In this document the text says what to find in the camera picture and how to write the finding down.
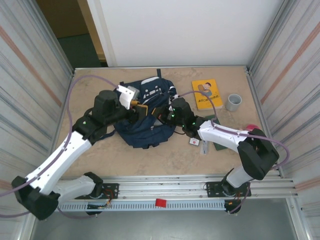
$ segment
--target gray cup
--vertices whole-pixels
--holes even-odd
[[[238,109],[241,103],[242,98],[238,94],[230,94],[225,108],[231,112],[234,112]]]

